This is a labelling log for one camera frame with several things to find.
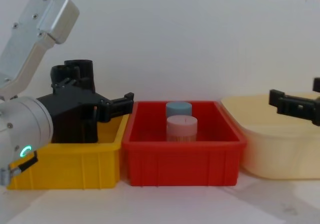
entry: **white table surface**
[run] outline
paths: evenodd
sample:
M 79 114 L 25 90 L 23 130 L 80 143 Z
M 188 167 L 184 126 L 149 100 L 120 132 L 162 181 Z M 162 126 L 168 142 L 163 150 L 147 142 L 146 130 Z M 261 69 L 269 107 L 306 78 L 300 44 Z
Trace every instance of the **white table surface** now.
M 1 188 L 0 224 L 320 224 L 320 181 L 240 173 L 235 187 Z

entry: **plastic bin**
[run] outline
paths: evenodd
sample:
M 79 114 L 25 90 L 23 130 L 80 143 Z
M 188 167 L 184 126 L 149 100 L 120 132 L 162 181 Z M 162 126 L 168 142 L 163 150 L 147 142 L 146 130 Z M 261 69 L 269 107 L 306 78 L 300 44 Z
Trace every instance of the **plastic bin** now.
M 136 102 L 122 146 L 132 186 L 233 186 L 244 136 L 216 102 L 191 102 L 195 142 L 166 141 L 166 103 Z
M 103 189 L 119 180 L 120 147 L 129 115 L 98 123 L 98 143 L 48 144 L 39 161 L 12 180 L 9 189 Z M 12 167 L 24 162 L 21 159 Z
M 295 95 L 312 99 L 319 96 Z M 268 95 L 222 100 L 248 140 L 242 166 L 269 179 L 320 178 L 320 127 L 308 120 L 277 114 L 268 101 Z

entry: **green indicator light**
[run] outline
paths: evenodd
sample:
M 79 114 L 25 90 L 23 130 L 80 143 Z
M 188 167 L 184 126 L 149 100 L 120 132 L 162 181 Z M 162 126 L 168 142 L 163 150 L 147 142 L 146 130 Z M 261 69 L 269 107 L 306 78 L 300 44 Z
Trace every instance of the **green indicator light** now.
M 25 146 L 25 147 L 22 149 L 22 151 L 20 152 L 20 157 L 23 158 L 24 156 L 26 156 L 27 153 L 28 153 L 29 151 L 31 151 L 31 149 L 32 149 L 32 147 L 31 147 L 30 145 Z

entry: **red bin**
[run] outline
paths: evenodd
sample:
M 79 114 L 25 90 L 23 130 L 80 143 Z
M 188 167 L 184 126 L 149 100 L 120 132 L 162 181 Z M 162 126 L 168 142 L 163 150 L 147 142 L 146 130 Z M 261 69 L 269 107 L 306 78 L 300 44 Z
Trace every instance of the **red bin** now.
M 245 137 L 213 101 L 192 101 L 194 142 L 166 141 L 166 103 L 136 102 L 122 140 L 132 186 L 234 186 Z

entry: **screw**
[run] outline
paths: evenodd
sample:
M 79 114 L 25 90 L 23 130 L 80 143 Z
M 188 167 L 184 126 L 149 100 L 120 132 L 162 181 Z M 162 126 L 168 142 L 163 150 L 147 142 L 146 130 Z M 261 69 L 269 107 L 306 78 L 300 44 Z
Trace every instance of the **screw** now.
M 13 29 L 17 29 L 17 28 L 18 28 L 18 26 L 19 26 L 19 24 L 18 24 L 18 23 L 13 23 L 12 28 L 13 28 Z

